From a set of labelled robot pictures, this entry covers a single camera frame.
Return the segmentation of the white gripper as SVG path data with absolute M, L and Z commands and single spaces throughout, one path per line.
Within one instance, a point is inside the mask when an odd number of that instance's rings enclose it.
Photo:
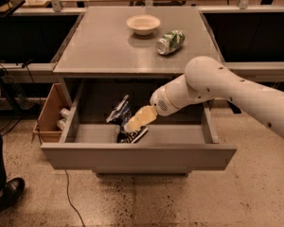
M 161 86 L 151 95 L 150 104 L 138 110 L 125 124 L 124 130 L 126 132 L 137 131 L 141 127 L 148 125 L 157 118 L 157 114 L 169 116 L 179 111 L 169 101 L 165 86 Z

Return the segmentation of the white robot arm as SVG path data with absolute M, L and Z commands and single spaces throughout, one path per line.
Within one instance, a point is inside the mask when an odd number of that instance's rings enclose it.
M 284 92 L 243 79 L 207 56 L 190 60 L 182 76 L 158 88 L 150 104 L 137 111 L 124 129 L 136 131 L 159 115 L 169 116 L 216 97 L 233 103 L 284 139 Z

